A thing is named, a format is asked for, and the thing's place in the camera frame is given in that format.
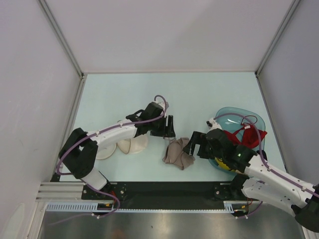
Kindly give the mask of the beige bra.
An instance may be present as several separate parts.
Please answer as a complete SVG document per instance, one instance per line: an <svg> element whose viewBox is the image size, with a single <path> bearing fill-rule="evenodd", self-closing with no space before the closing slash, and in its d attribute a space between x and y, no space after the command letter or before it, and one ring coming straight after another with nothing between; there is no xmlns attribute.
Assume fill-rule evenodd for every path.
<svg viewBox="0 0 319 239"><path fill-rule="evenodd" d="M166 148L162 161L165 164L171 164L185 170L189 166L193 165L195 158L183 151L183 148L189 143L188 137L181 137L179 139L172 139Z"/></svg>

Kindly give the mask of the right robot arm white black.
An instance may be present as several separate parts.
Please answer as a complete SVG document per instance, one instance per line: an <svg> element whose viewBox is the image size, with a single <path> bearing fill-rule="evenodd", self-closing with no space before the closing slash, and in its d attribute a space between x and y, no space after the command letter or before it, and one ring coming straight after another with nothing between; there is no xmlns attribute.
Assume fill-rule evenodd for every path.
<svg viewBox="0 0 319 239"><path fill-rule="evenodd" d="M241 200L245 196L271 204L288 214L304 228L319 231L319 187L302 181L265 161L261 152L235 145L221 129L208 133L195 131L183 151L189 155L199 145L197 155L205 159L220 159L238 172L230 195Z"/></svg>

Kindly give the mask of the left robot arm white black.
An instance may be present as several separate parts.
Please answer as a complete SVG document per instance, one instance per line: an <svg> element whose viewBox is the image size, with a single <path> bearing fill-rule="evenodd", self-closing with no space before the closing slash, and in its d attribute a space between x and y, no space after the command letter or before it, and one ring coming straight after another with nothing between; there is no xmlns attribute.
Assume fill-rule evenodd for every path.
<svg viewBox="0 0 319 239"><path fill-rule="evenodd" d="M107 178L95 168L95 161L108 157L109 149L123 142L129 150L142 151L148 144L147 135L173 138L173 116L166 115L166 101L153 101L144 110L126 116L115 125L96 132L82 128L72 131L59 152L58 165L64 164L68 174L93 189L99 199L109 196Z"/></svg>

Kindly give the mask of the white mesh laundry bag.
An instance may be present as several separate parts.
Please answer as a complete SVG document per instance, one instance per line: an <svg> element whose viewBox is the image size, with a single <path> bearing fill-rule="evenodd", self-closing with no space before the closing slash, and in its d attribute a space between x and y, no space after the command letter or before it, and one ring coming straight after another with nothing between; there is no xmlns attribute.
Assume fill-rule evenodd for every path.
<svg viewBox="0 0 319 239"><path fill-rule="evenodd" d="M111 157L117 148L124 154L137 154L146 149L148 142L148 136L144 134L136 138L120 140L110 145L99 144L96 159L105 160Z"/></svg>

